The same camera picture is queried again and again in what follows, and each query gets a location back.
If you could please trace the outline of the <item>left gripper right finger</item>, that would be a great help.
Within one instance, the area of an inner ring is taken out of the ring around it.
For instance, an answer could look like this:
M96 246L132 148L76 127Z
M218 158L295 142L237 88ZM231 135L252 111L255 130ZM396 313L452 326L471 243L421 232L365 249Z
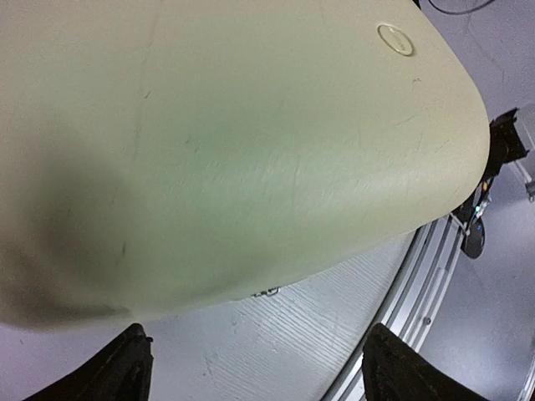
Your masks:
M364 342L362 374L368 400L485 400L432 366L381 323Z

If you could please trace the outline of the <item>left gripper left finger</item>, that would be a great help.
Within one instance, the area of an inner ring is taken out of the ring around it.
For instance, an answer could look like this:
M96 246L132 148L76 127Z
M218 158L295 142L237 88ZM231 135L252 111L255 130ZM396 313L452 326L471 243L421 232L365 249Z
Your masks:
M143 326L133 323L86 363L28 399L147 401L154 362L151 344Z

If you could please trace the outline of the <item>pale yellow hard-shell suitcase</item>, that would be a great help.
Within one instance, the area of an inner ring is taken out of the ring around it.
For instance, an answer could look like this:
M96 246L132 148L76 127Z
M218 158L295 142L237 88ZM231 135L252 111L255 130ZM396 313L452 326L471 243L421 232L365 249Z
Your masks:
M411 1L4 1L1 321L300 281L453 211L489 142Z

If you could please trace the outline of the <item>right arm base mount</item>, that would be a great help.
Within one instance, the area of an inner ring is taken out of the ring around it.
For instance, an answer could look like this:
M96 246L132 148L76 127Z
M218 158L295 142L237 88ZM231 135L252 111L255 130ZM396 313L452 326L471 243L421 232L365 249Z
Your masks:
M477 259L485 246L486 232L482 215L490 203L490 189L494 179L505 164L525 158L529 153L520 136L519 108L511 109L496 117L489 125L490 148L487 165L476 189L458 206L451 215L464 230L462 252L471 259Z

